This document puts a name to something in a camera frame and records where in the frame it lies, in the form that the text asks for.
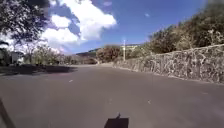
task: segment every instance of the tree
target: tree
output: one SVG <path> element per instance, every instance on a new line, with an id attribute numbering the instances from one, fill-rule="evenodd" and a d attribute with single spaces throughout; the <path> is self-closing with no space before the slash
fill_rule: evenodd
<path id="1" fill-rule="evenodd" d="M 205 8 L 186 21 L 186 30 L 196 47 L 212 44 L 223 44 L 224 40 L 216 40 L 224 35 L 224 3 L 219 0 L 208 2 Z"/>
<path id="2" fill-rule="evenodd" d="M 106 45 L 96 52 L 97 58 L 102 62 L 114 61 L 118 56 L 121 55 L 121 48 L 116 45 Z"/>
<path id="3" fill-rule="evenodd" d="M 175 43 L 180 36 L 174 32 L 176 26 L 170 26 L 150 36 L 149 48 L 154 53 L 167 53 L 175 51 Z"/>
<path id="4" fill-rule="evenodd" d="M 59 54 L 56 54 L 49 46 L 37 46 L 33 54 L 37 64 L 56 64 L 58 63 Z"/>
<path id="5" fill-rule="evenodd" d="M 0 34 L 16 43 L 38 40 L 47 24 L 44 1 L 0 0 Z"/>

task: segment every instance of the white cloud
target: white cloud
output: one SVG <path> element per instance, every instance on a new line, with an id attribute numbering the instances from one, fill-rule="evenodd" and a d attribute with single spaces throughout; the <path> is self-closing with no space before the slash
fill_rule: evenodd
<path id="1" fill-rule="evenodd" d="M 145 17 L 149 18 L 149 17 L 150 17 L 150 15 L 149 15 L 148 13 L 145 13 Z"/>
<path id="2" fill-rule="evenodd" d="M 50 2 L 50 5 L 51 5 L 52 7 L 54 7 L 54 6 L 57 5 L 57 1 L 56 1 L 56 0 L 49 0 L 49 2 Z"/>
<path id="3" fill-rule="evenodd" d="M 109 29 L 117 24 L 115 18 L 105 14 L 92 4 L 90 0 L 58 0 L 60 5 L 66 5 L 79 22 L 80 42 L 99 39 L 103 29 Z"/>
<path id="4" fill-rule="evenodd" d="M 104 6 L 111 6 L 112 5 L 112 2 L 111 1 L 106 1 L 103 3 Z"/>
<path id="5" fill-rule="evenodd" d="M 68 28 L 52 29 L 48 28 L 42 35 L 43 39 L 47 39 L 49 44 L 69 44 L 77 43 L 78 36 L 73 34 Z"/>
<path id="6" fill-rule="evenodd" d="M 51 16 L 51 21 L 58 28 L 67 28 L 71 24 L 70 19 L 55 14 Z"/>

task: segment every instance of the road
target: road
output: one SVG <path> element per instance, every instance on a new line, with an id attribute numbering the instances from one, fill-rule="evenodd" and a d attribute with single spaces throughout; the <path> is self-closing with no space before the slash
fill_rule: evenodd
<path id="1" fill-rule="evenodd" d="M 224 128 L 224 86 L 84 66 L 73 72 L 0 76 L 16 128 Z"/>

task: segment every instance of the sky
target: sky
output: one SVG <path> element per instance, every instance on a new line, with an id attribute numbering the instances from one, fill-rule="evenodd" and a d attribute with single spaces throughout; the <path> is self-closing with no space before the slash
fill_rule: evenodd
<path id="1" fill-rule="evenodd" d="M 64 54 L 106 44 L 144 43 L 148 36 L 189 19 L 206 0 L 49 0 L 42 38 Z"/>

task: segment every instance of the street lamp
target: street lamp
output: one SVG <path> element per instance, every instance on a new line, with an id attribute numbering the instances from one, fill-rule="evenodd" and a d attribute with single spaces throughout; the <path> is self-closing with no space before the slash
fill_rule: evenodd
<path id="1" fill-rule="evenodd" d="M 126 43 L 126 40 L 124 39 L 124 47 L 123 47 L 123 61 L 125 61 L 125 43 Z"/>

